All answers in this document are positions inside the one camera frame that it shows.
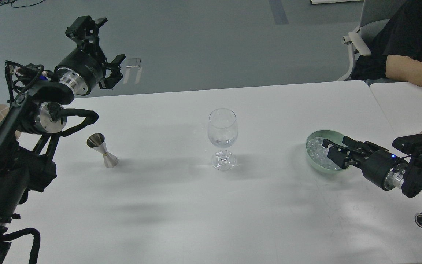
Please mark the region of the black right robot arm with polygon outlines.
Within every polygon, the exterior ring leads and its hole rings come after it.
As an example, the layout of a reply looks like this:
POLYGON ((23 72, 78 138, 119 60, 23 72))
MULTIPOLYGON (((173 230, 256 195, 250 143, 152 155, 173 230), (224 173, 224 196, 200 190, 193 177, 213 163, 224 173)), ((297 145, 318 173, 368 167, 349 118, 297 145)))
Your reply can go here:
MULTIPOLYGON (((324 139, 327 157, 342 169, 350 166, 362 171, 363 177, 389 191, 401 190, 406 197, 415 197, 422 191, 422 134, 396 138, 392 146, 405 154, 399 157, 372 142, 361 142, 343 137, 338 145, 324 139)), ((422 229, 422 212, 415 215, 415 222, 422 229)))

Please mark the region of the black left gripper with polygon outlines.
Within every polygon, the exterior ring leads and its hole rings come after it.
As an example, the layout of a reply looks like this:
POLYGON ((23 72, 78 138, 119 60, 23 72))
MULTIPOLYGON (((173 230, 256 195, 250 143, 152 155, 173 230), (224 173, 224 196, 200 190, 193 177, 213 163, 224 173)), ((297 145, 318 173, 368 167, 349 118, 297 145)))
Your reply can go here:
POLYGON ((112 62, 101 63, 87 53, 100 50, 99 29, 107 21, 106 17, 80 16, 65 31, 77 49, 55 67, 55 74, 75 95, 89 95, 97 84, 100 89, 113 89, 123 78, 121 63, 126 55, 117 55, 112 62))

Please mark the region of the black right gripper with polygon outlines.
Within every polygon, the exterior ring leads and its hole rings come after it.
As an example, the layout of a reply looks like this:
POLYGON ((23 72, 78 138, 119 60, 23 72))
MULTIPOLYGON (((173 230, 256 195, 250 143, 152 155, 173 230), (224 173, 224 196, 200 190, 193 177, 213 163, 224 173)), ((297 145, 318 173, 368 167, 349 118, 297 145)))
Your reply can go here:
POLYGON ((401 188, 408 162, 388 152, 388 149, 348 136, 343 137, 341 145, 323 139, 322 146, 328 149, 327 157, 340 169, 357 167, 366 179, 385 191, 401 188))

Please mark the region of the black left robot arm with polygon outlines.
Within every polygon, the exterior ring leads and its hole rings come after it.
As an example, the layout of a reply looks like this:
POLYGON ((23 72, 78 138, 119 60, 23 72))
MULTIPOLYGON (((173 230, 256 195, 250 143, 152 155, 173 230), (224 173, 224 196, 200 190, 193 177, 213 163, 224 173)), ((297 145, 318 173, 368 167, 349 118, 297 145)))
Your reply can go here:
POLYGON ((43 192, 57 177, 53 157, 60 138, 99 118, 92 110, 67 105, 96 86, 112 89, 123 77, 126 56, 108 62, 100 47, 99 29, 106 22, 105 17, 78 17, 65 32, 77 46, 53 71, 43 65, 5 62, 10 107, 0 122, 0 264, 11 242, 25 235, 33 236, 29 263, 37 263, 40 232, 25 228, 8 233, 7 224, 20 218, 15 209, 27 201, 30 191, 43 192))

